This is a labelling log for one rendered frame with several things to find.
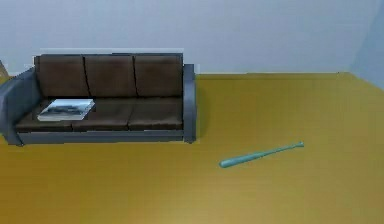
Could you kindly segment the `brown and grey sofa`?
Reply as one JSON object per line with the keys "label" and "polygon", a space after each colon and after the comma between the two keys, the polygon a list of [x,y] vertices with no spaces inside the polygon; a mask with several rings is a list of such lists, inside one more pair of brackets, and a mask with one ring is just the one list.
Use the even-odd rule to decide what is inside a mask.
{"label": "brown and grey sofa", "polygon": [[[80,120],[41,121],[56,100],[91,100]],[[196,82],[180,53],[42,54],[0,84],[10,145],[196,139]]]}

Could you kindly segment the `teal baseball bat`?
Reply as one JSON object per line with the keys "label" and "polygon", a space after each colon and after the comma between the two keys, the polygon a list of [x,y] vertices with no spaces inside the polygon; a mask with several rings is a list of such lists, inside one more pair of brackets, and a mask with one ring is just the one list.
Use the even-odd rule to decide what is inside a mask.
{"label": "teal baseball bat", "polygon": [[246,163],[246,162],[249,162],[252,160],[260,159],[262,157],[269,156],[269,155],[272,155],[275,153],[279,153],[279,152],[286,151],[286,150],[291,150],[294,148],[300,148],[303,146],[304,146],[303,142],[298,142],[298,143],[295,143],[293,145],[287,145],[287,146],[283,146],[283,147],[279,147],[279,148],[275,148],[275,149],[270,149],[270,150],[263,151],[263,152],[255,152],[252,154],[247,154],[247,155],[242,155],[242,156],[224,159],[224,160],[220,161],[218,163],[218,165],[221,168],[228,168],[228,167],[236,166],[236,165]]}

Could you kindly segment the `white and grey book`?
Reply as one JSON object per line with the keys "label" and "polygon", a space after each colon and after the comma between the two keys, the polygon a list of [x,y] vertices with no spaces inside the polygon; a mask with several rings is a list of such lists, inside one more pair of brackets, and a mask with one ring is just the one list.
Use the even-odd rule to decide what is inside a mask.
{"label": "white and grey book", "polygon": [[93,99],[56,99],[37,115],[37,119],[44,122],[79,121],[94,105]]}

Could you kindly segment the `tan wooden furniture edge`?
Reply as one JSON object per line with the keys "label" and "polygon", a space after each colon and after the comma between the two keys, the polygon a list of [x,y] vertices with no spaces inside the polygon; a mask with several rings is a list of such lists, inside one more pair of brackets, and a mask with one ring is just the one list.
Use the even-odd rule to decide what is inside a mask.
{"label": "tan wooden furniture edge", "polygon": [[10,77],[1,60],[0,60],[0,77],[4,77],[4,78]]}

